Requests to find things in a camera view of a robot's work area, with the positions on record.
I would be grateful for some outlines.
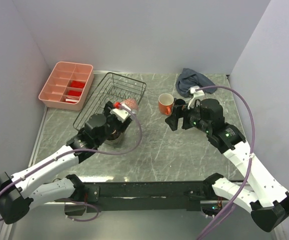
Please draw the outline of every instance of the gray cloth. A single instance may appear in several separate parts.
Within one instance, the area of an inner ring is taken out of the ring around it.
[[[215,84],[205,75],[196,72],[189,68],[184,68],[175,83],[175,88],[178,93],[184,98],[190,97],[189,89],[194,86],[207,87],[215,86]],[[205,93],[213,94],[217,88],[209,88],[203,90]]]

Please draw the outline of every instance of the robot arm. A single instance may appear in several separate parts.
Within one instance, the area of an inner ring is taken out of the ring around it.
[[[250,146],[242,133],[225,122],[223,108],[216,99],[198,99],[194,106],[185,101],[173,106],[171,116],[165,119],[171,130],[178,129],[178,120],[183,118],[182,129],[197,128],[206,133],[208,141],[229,159],[246,176],[249,158],[252,157],[248,183],[253,191],[243,189],[234,203],[251,214],[254,222],[270,232],[289,216],[289,191],[269,173],[259,159],[250,156]],[[240,186],[215,173],[205,181],[204,194],[230,200]]]
[[[127,111],[116,109],[111,102],[107,102],[102,114],[92,115],[84,127],[78,131],[78,134],[54,154],[11,176],[5,172],[0,174],[0,191],[21,179],[0,196],[0,215],[4,222],[6,224],[15,223],[23,218],[30,209],[47,202],[62,198],[75,200],[84,196],[88,190],[74,174],[57,182],[47,182],[63,170],[82,163],[95,152],[82,151],[66,154],[62,157],[57,156],[72,150],[97,150],[111,134],[116,131],[124,132],[131,121]],[[33,174],[25,177],[32,171],[34,171]]]

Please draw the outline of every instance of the mug handle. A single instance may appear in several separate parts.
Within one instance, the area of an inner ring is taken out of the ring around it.
[[[171,114],[171,108],[169,106],[166,107],[166,115],[170,115]]]

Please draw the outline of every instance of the marble countertop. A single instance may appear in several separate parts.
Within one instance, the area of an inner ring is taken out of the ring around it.
[[[95,73],[92,92],[105,73]],[[208,141],[204,133],[195,128],[171,131],[165,123],[165,115],[158,109],[158,96],[162,93],[181,98],[175,88],[178,74],[122,74],[147,84],[139,104],[138,118],[142,125],[142,142],[133,152],[121,156],[95,154],[81,164],[71,167],[55,178],[76,174],[84,182],[143,182],[143,181],[202,181],[213,173],[224,175],[230,180],[242,180],[235,166]],[[225,74],[207,74],[216,85],[229,86]],[[242,132],[242,124],[233,94],[218,89],[208,98],[217,99],[223,106],[226,122],[237,126]],[[48,108],[43,123],[36,157],[37,163],[53,154],[77,131],[73,122],[78,112]],[[103,151],[123,151],[136,143],[138,128],[133,122],[125,133],[119,147],[103,144]]]

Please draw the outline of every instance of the black wire basket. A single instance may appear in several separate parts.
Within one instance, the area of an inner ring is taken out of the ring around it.
[[[84,107],[73,122],[73,127],[79,131],[91,115],[103,113],[108,101],[115,103],[135,99],[139,105],[146,87],[143,81],[108,72],[85,101]]]

